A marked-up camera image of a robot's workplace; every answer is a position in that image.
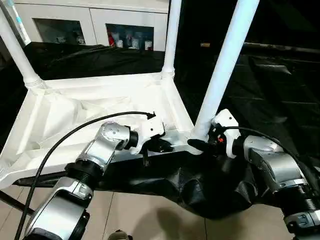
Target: glass cabinet door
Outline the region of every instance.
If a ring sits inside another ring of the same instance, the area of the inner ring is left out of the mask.
[[[165,51],[167,14],[91,8],[98,44]]]
[[[117,48],[153,50],[154,28],[105,24],[109,45]]]
[[[86,45],[79,21],[60,19],[33,19],[45,43]]]
[[[90,10],[85,7],[16,4],[31,41],[96,45]]]

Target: black fabric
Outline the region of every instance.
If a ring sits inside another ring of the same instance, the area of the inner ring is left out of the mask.
[[[25,52],[44,80],[160,72],[164,60],[163,52],[53,43],[31,43]],[[176,54],[175,83],[193,122],[218,53],[213,56],[212,52],[197,50]],[[240,126],[279,139],[299,154],[306,166],[320,167],[319,73],[319,55],[244,48],[220,109],[228,108]],[[26,90],[13,63],[0,71],[0,79],[4,80],[1,110],[8,113],[2,116],[3,146]],[[317,184],[314,168],[306,169]],[[45,176],[44,186],[53,186],[58,176],[61,175]],[[21,179],[16,184],[31,182],[30,178]],[[244,210],[257,202],[274,204],[265,193],[258,170],[243,159],[194,156],[187,152],[151,157],[148,167],[143,166],[142,159],[113,163],[98,188],[164,196],[210,219]]]

